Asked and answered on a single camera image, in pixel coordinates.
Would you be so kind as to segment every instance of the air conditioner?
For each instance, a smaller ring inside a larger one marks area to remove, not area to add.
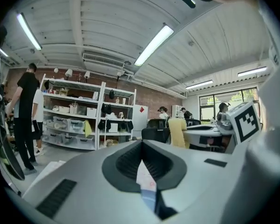
[[[83,60],[116,69],[122,69],[124,66],[124,61],[98,53],[83,53]]]

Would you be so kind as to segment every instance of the floor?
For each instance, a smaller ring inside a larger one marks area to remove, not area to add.
[[[43,151],[44,155],[36,157],[36,162],[38,163],[38,166],[35,167],[37,170],[36,173],[30,174],[25,176],[24,181],[20,181],[13,176],[10,175],[10,173],[6,170],[4,165],[0,165],[1,173],[3,177],[5,178],[6,182],[10,185],[10,187],[15,191],[20,191],[22,194],[25,193],[25,191],[29,188],[33,180],[40,174],[40,172],[50,163],[51,161],[68,161],[72,159],[73,157],[76,157],[77,155],[87,153],[89,151],[87,150],[79,150],[79,149],[73,149],[73,148],[66,148],[66,147],[60,147],[56,145],[51,144],[43,144]],[[22,167],[24,169],[23,161],[19,154],[16,155],[16,158]]]

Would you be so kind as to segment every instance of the fluorescent light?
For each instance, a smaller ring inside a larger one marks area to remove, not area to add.
[[[211,84],[211,83],[213,83],[213,81],[209,80],[209,81],[206,81],[206,82],[202,82],[202,83],[199,83],[199,84],[194,84],[194,85],[188,86],[188,87],[186,87],[186,89],[193,89],[193,88],[203,86],[203,85],[206,85],[206,84]]]
[[[173,30],[165,25],[141,53],[136,60],[135,65],[141,66],[172,33]]]
[[[20,23],[20,25],[22,26],[24,32],[26,33],[27,37],[29,38],[29,40],[32,42],[32,44],[34,45],[34,47],[37,49],[37,50],[41,50],[42,47],[40,46],[40,44],[37,42],[36,38],[34,37],[34,35],[32,34],[25,18],[24,18],[24,14],[21,13],[21,14],[18,14],[17,15],[17,19]]]
[[[240,73],[238,73],[238,77],[262,72],[262,71],[265,71],[265,70],[266,70],[266,67],[261,67],[261,68],[257,68],[257,69],[253,69],[253,70],[248,70],[248,71],[245,71],[245,72],[240,72]]]
[[[191,0],[194,4],[196,4],[196,2],[194,0]]]
[[[5,55],[6,57],[8,57],[8,55],[0,48],[0,52]]]

